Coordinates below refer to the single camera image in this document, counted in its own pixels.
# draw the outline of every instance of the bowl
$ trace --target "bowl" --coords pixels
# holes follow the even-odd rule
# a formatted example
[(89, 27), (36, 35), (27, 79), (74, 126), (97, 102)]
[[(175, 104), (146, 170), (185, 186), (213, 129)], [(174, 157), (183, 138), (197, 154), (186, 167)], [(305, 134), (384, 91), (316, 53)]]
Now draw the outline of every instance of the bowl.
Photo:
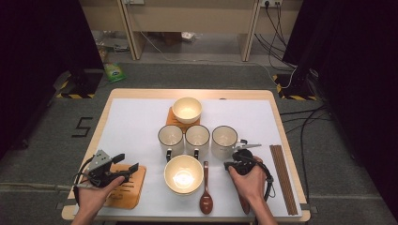
[(178, 99), (172, 107), (176, 120), (183, 124), (192, 124), (202, 113), (202, 104), (194, 97)]
[(202, 184), (203, 176), (202, 164), (188, 155), (173, 157), (164, 168), (164, 180), (177, 194), (193, 193)]

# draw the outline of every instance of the table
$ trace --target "table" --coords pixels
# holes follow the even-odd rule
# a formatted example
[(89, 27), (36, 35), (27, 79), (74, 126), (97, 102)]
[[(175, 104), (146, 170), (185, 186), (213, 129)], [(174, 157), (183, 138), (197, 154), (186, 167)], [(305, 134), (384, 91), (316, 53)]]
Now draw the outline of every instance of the table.
[[(293, 160), (293, 157), (290, 152), (290, 148), (286, 139), (286, 136), (283, 131), (283, 125), (281, 118), (278, 113), (278, 109), (275, 103), (275, 99), (271, 92), (269, 91), (258, 91), (258, 90), (186, 90), (186, 89), (115, 89), (106, 103), (102, 116), (99, 120), (99, 124), (94, 132), (94, 136), (92, 138), (91, 143), (88, 146), (87, 152), (85, 154), (84, 160), (91, 158), (93, 154), (97, 151), (99, 146), (100, 138), (105, 128), (105, 124), (108, 119), (108, 115), (111, 109), (112, 102), (116, 98), (154, 98), (154, 99), (167, 99), (167, 98), (182, 98), (186, 96), (191, 96), (194, 98), (206, 100), (206, 99), (253, 99), (253, 100), (268, 100), (272, 109), (272, 113), (275, 117), (275, 122), (278, 128), (279, 135), (282, 140), (282, 146), (284, 150), (284, 154), (286, 157), (286, 162), (289, 165), (290, 173), (292, 176), (292, 180), (294, 183), (294, 188), (298, 194), (299, 203), (306, 203), (305, 197), (303, 194), (303, 190), (299, 181), (299, 176), (296, 170), (296, 166)], [(69, 194), (69, 199), (73, 199), (73, 193)], [(74, 205), (66, 205), (62, 212), (62, 217), (64, 219), (73, 219), (74, 215)], [(307, 221), (310, 218), (309, 210), (302, 210), (301, 217), (276, 217), (279, 222), (295, 222), (295, 221)], [(175, 221), (235, 221), (235, 222), (250, 222), (253, 221), (253, 217), (234, 217), (233, 220), (228, 220), (228, 218), (214, 218), (214, 217), (121, 217), (121, 216), (98, 216), (99, 220), (141, 220), (141, 221), (170, 221), (170, 219), (174, 219)]]

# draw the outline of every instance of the yellow black warning tape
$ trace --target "yellow black warning tape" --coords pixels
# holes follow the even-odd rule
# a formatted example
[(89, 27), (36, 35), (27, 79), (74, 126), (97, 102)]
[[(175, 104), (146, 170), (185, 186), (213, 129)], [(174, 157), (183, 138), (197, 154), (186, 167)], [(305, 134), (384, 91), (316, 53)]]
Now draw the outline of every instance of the yellow black warning tape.
[(283, 88), (281, 87), (280, 81), (278, 81), (278, 76), (273, 75), (273, 80), (275, 83), (277, 83), (276, 90), (278, 92), (279, 98), (293, 99), (293, 100), (316, 100), (315, 96), (285, 95), (283, 92)]
[(95, 93), (80, 93), (78, 91), (78, 88), (71, 88), (69, 85), (74, 85), (72, 83), (69, 83), (69, 80), (71, 79), (71, 75), (69, 74), (67, 79), (62, 83), (62, 86), (59, 90), (59, 94), (56, 95), (57, 98), (73, 98), (73, 99), (80, 99), (80, 98), (93, 98)]

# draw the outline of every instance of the hand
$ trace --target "hand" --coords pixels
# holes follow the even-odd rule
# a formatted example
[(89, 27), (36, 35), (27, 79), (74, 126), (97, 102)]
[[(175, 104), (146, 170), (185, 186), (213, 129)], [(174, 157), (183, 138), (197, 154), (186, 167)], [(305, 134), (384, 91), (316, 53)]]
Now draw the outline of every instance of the hand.
[[(254, 159), (263, 163), (263, 160), (259, 157), (254, 157)], [(264, 200), (267, 175), (263, 169), (255, 165), (246, 175), (240, 175), (232, 166), (228, 168), (228, 171), (237, 189), (237, 193), (249, 203), (255, 213), (258, 224), (277, 224)]]
[(117, 177), (107, 187), (79, 187), (79, 211), (72, 224), (90, 224), (98, 211), (105, 204), (106, 198), (112, 190), (121, 185), (123, 176)]
[[(254, 157), (254, 160), (263, 163), (263, 160), (259, 157)], [(248, 203), (257, 198), (264, 198), (264, 186), (267, 176), (259, 166), (255, 165), (246, 175), (240, 175), (231, 166), (228, 171), (237, 188), (237, 193)]]

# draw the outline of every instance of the black curtain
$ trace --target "black curtain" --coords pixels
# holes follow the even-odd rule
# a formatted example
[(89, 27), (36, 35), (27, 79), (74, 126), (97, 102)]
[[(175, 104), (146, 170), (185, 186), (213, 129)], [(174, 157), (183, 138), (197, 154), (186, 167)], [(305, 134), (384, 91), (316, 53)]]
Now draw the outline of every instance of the black curtain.
[[(330, 1), (303, 1), (285, 61), (302, 59)], [(398, 220), (397, 12), (395, 0), (345, 1), (311, 66), (353, 157)]]
[(0, 30), (1, 158), (28, 138), (60, 74), (103, 67), (77, 0), (3, 1)]

